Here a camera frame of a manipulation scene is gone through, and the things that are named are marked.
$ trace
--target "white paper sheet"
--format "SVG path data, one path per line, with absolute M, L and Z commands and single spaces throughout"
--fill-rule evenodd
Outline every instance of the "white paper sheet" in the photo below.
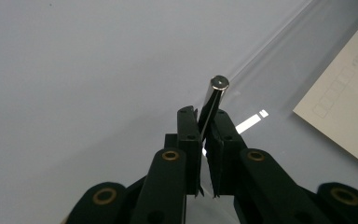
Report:
M 294 111 L 358 158 L 358 31 Z

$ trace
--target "silver cylinder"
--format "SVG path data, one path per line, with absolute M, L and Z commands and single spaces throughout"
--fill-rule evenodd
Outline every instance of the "silver cylinder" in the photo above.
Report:
M 209 83 L 208 91 L 206 93 L 204 106 L 202 107 L 199 119 L 199 129 L 202 139 L 205 130 L 208 129 L 211 121 L 219 109 L 220 102 L 223 95 L 229 86 L 228 79 L 223 76 L 215 76 Z

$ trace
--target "black plastic mount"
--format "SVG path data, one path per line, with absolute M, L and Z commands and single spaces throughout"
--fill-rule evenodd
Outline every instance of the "black plastic mount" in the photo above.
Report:
M 147 176 L 127 188 L 92 187 L 62 224 L 185 223 L 186 195 L 201 190 L 202 136 L 193 106 L 180 109 L 177 120 L 178 133 L 165 136 Z M 358 223 L 357 189 L 301 188 L 266 151 L 246 146 L 225 111 L 217 111 L 205 137 L 214 196 L 234 196 L 240 223 Z

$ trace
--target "screw hole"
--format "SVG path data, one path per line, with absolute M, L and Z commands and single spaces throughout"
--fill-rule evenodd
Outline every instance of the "screw hole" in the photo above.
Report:
M 162 159 L 166 161 L 176 161 L 179 159 L 179 153 L 175 151 L 166 151 L 162 153 Z
M 265 159 L 264 155 L 258 151 L 248 152 L 248 158 L 252 161 L 263 161 Z
M 94 196 L 92 197 L 92 201 L 98 205 L 105 205 L 114 201 L 116 197 L 117 197 L 117 192 L 115 189 L 104 188 L 98 190 L 94 194 Z
M 151 213 L 149 213 L 149 215 L 147 215 L 147 221 L 149 223 L 153 223 L 153 224 L 159 224 L 162 223 L 162 221 L 164 221 L 164 213 L 161 211 L 153 211 Z
M 346 205 L 358 205 L 358 197 L 347 189 L 333 188 L 330 190 L 334 199 Z

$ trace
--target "white table surface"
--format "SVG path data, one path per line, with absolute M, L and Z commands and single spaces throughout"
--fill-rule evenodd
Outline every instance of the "white table surface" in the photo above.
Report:
M 144 176 L 217 74 L 235 124 L 268 112 L 249 147 L 312 191 L 358 189 L 358 161 L 292 112 L 357 27 L 355 0 L 0 1 L 0 224 L 60 223 Z M 231 200 L 189 197 L 187 223 L 238 223 Z

